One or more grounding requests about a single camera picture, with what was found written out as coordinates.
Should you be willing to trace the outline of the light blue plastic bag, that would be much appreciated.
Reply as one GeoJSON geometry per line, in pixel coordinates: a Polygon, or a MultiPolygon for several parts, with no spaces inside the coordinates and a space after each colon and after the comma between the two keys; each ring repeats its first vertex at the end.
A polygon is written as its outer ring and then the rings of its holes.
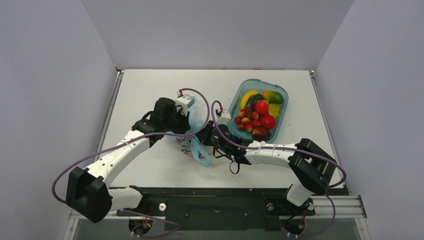
{"type": "MultiPolygon", "coordinates": [[[[188,122],[190,129],[186,132],[186,134],[197,131],[204,124],[205,120],[201,119],[200,113],[201,110],[204,110],[205,108],[206,106],[203,103],[198,104],[197,98],[194,97],[194,104],[189,107],[190,116],[188,118],[188,122]]],[[[199,164],[204,166],[211,165],[212,158],[210,153],[202,146],[201,141],[195,134],[185,137],[166,136],[166,138],[178,144],[182,153],[192,157],[199,164]]]]}

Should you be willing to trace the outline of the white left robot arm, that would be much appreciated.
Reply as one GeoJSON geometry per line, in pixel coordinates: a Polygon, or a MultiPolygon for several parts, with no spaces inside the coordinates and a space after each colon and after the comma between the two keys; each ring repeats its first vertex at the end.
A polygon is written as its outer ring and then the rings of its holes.
{"type": "Polygon", "coordinates": [[[124,138],[85,168],[75,167],[67,181],[65,204],[93,223],[100,222],[109,212],[131,209],[143,215],[149,201],[135,186],[113,188],[115,178],[138,155],[163,138],[164,133],[185,134],[189,129],[189,108],[195,99],[182,95],[175,100],[161,97],[154,109],[136,121],[124,138]]]}

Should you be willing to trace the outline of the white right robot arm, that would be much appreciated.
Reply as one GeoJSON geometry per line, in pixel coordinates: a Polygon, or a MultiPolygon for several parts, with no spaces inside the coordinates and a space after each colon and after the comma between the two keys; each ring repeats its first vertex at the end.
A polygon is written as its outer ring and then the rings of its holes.
{"type": "Polygon", "coordinates": [[[292,170],[296,180],[282,199],[283,209],[296,213],[312,195],[323,195],[331,187],[336,161],[308,138],[294,144],[269,144],[232,135],[225,124],[209,121],[196,134],[213,153],[240,165],[272,165],[292,170]]]}

